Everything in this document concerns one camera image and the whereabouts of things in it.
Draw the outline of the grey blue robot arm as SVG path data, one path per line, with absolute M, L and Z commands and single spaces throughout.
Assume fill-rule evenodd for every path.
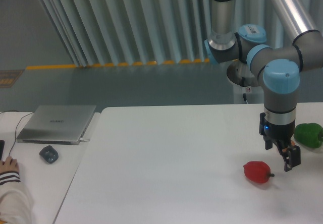
M 322 34 L 300 0 L 271 0 L 292 40 L 289 47 L 266 45 L 265 30 L 244 25 L 233 30 L 235 0 L 209 0 L 211 33 L 204 42 L 209 60 L 239 60 L 249 67 L 264 93 L 259 132 L 265 148 L 277 147 L 284 170 L 301 163 L 301 150 L 292 144 L 300 73 L 322 67 Z

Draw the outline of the cream striped sleeve forearm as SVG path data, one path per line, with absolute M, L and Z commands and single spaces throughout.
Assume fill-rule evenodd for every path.
M 32 223 L 32 207 L 32 197 L 19 173 L 1 173 L 1 223 Z

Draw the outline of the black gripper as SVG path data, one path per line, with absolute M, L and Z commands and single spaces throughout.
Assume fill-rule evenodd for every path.
M 260 114 L 259 133 L 263 136 L 265 150 L 273 147 L 273 142 L 276 142 L 276 147 L 284 160 L 284 171 L 288 172 L 292 168 L 301 164 L 301 149 L 295 144 L 291 146 L 291 137 L 294 134 L 295 120 L 286 125 L 275 125 L 265 119 L 265 113 Z

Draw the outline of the person's hand on mouse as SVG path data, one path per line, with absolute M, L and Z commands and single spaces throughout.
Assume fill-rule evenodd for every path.
M 4 174 L 7 172 L 20 172 L 19 164 L 17 159 L 8 156 L 5 160 L 1 160 L 0 173 Z

